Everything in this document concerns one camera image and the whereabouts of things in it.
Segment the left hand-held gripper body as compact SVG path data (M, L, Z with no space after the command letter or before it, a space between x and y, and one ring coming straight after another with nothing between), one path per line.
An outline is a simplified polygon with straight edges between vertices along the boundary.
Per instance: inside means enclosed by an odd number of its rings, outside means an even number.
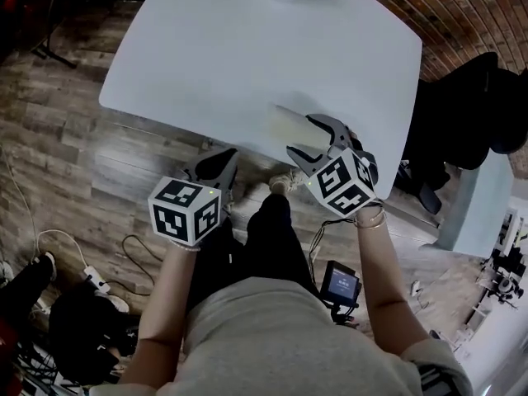
M219 189L162 177L148 197L153 232L193 248L219 226L223 202Z

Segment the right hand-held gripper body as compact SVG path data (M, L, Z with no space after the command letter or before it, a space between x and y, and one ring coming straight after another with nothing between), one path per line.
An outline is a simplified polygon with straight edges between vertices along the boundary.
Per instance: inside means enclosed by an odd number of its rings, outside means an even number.
M325 153L307 162L306 175L316 199L342 218L378 201L375 157L348 133L336 135Z

